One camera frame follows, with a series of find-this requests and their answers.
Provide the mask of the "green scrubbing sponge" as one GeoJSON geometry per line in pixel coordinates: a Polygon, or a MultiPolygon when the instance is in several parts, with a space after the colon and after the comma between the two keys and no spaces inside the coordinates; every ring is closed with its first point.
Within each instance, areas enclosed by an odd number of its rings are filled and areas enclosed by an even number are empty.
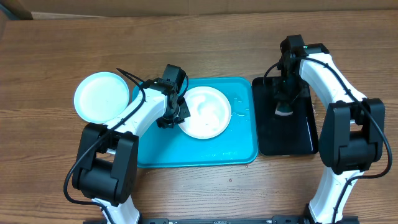
{"type": "Polygon", "coordinates": [[[275,115],[290,116],[293,114],[293,109],[289,104],[279,103],[275,108],[275,115]]]}

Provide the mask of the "pink plate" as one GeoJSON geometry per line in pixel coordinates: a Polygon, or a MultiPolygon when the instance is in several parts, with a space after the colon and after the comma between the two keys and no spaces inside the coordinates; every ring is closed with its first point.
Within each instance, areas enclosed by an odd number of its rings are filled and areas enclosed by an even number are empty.
{"type": "Polygon", "coordinates": [[[180,129],[195,139],[211,139],[220,135],[232,116],[227,97],[209,86],[197,86],[184,96],[190,116],[179,124],[180,129]]]}

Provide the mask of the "light blue plate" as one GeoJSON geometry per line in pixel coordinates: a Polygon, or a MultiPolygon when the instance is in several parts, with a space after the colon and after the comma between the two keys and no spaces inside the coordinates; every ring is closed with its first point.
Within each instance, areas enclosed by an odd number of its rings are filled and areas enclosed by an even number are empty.
{"type": "Polygon", "coordinates": [[[119,75],[97,72],[79,84],[73,104],[81,119],[102,124],[123,112],[129,99],[129,87],[119,75]]]}

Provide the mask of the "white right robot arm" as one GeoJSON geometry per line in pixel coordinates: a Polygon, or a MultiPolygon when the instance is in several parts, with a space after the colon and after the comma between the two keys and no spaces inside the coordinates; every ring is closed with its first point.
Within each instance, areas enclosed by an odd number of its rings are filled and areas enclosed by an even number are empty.
{"type": "Polygon", "coordinates": [[[359,179],[377,179],[392,167],[392,151],[384,134],[385,106],[369,99],[343,76],[323,44],[304,43],[290,35],[280,43],[276,64],[275,114],[290,116],[293,103],[310,86],[326,108],[318,140],[325,166],[315,196],[307,205],[310,223],[346,223],[343,208],[359,179]]]}

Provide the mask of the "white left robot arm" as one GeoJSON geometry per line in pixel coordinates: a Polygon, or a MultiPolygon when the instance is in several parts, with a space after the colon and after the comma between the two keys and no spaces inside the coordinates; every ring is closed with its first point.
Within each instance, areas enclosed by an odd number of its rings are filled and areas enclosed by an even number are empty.
{"type": "Polygon", "coordinates": [[[164,129],[174,128],[190,116],[184,98],[189,79],[182,68],[171,64],[153,80],[141,80],[125,70],[120,73],[140,92],[107,124],[85,126],[63,193],[71,203],[98,206],[104,223],[139,223],[141,214],[131,198],[139,138],[153,123],[164,129]]]}

